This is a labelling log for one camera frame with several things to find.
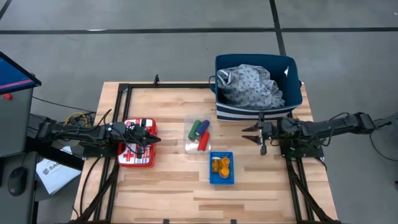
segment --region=yellow object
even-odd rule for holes
[[[224,157],[221,159],[221,168],[228,168],[229,166],[229,159],[228,157]]]
[[[86,122],[85,125],[86,125],[86,127],[88,127],[88,120],[87,120],[86,116],[85,116],[83,113],[81,113],[81,112],[76,112],[76,113],[71,114],[71,115],[67,118],[67,120],[65,121],[65,125],[68,124],[69,119],[70,119],[73,115],[75,115],[75,114],[82,115],[82,117],[85,119],[85,122]]]
[[[228,168],[222,168],[220,170],[220,177],[221,178],[227,178],[229,176],[229,169]]]
[[[220,166],[221,158],[213,157],[211,158],[211,171],[212,172],[219,172],[221,169]]]

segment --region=wooden tabletop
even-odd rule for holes
[[[114,108],[118,85],[119,82],[104,83],[96,122],[108,109]],[[302,95],[303,104],[293,110],[293,116],[311,121],[304,86]],[[128,118],[155,119],[162,141],[156,144],[153,168],[120,168],[113,223],[161,223],[165,218],[171,223],[229,223],[231,219],[237,219],[238,223],[295,222],[285,159],[280,155],[279,147],[269,145],[268,141],[267,155],[260,156],[259,146],[241,137],[241,130],[254,122],[218,121],[215,106],[215,95],[210,89],[133,89]],[[112,112],[107,122],[111,122]],[[211,150],[234,153],[234,185],[211,185],[208,155],[185,153],[184,118],[189,114],[211,116]],[[84,179],[94,160],[85,162],[75,200],[76,209]],[[103,161],[97,163],[89,176],[83,210],[98,192]],[[325,167],[313,158],[304,158],[303,162],[310,193],[329,216],[337,219]],[[299,195],[302,216],[306,218],[303,198],[301,193]],[[103,199],[102,219],[107,204],[108,193]]]

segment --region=blue storage bin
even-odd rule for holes
[[[237,67],[241,64],[262,66],[271,73],[271,79],[278,84],[279,90],[283,92],[285,106],[276,109],[264,110],[262,108],[239,108],[227,105],[221,91],[215,85],[210,85],[216,94],[217,119],[227,121],[258,120],[259,112],[264,113],[264,119],[277,119],[287,115],[294,108],[303,103],[301,95],[301,82],[297,72],[297,66],[293,58],[281,55],[267,54],[227,54],[216,57],[216,73],[220,69]]]
[[[213,157],[228,157],[229,158],[229,176],[227,178],[221,178],[220,174],[211,171],[211,158]],[[218,185],[232,185],[235,183],[234,179],[234,154],[232,152],[210,152],[209,155],[209,171],[210,171],[210,183]]]

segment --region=gray patterned cloth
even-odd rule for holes
[[[242,64],[217,71],[218,88],[227,105],[246,109],[271,109],[285,106],[282,91],[261,66]]]

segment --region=concrete floor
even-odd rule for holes
[[[398,27],[398,1],[277,0],[283,28]],[[12,0],[0,30],[273,27],[266,0]],[[340,112],[374,119],[398,111],[398,32],[283,33],[315,121]],[[95,110],[104,81],[203,81],[219,54],[279,54],[274,33],[0,35],[0,50],[42,81],[39,98]],[[63,120],[71,110],[33,101],[32,112]],[[398,159],[391,128],[374,135]],[[398,162],[368,136],[334,137],[325,148],[339,219],[396,223]],[[39,223],[67,222],[78,179],[40,202]]]

